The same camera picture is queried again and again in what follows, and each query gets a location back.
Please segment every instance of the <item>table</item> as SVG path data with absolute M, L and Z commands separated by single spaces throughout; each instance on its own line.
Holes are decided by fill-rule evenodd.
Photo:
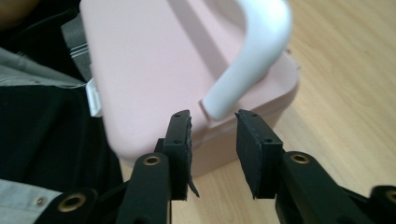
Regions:
M 290 4 L 289 49 L 302 77 L 275 127 L 284 148 L 314 156 L 339 185 L 364 196 L 396 186 L 396 2 Z M 201 198 L 173 202 L 173 223 L 278 223 L 274 200 L 252 199 L 239 161 L 194 181 Z

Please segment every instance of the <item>wooden table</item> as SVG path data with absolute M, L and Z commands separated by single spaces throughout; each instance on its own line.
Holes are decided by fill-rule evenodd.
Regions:
M 302 77 L 275 132 L 345 188 L 368 196 L 373 186 L 396 186 L 396 1 L 290 4 L 289 48 Z M 173 202 L 173 223 L 278 223 L 273 200 L 252 199 L 239 161 L 195 184 L 201 198 Z

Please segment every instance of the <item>white handle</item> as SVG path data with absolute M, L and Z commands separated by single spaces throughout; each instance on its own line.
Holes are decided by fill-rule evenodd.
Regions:
M 291 11 L 286 0 L 236 0 L 243 9 L 247 35 L 234 62 L 202 101 L 206 114 L 222 119 L 278 59 L 289 42 Z

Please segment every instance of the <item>white tag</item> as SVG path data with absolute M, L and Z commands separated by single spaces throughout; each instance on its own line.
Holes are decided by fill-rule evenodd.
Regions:
M 102 117 L 102 104 L 100 102 L 99 91 L 96 88 L 95 80 L 92 78 L 85 86 L 90 107 L 91 117 Z

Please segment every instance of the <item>gray fabric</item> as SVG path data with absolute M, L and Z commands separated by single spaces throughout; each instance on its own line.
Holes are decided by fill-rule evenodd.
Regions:
M 75 88 L 85 83 L 0 48 L 0 86 Z
M 0 179 L 0 223 L 27 224 L 35 220 L 60 192 Z

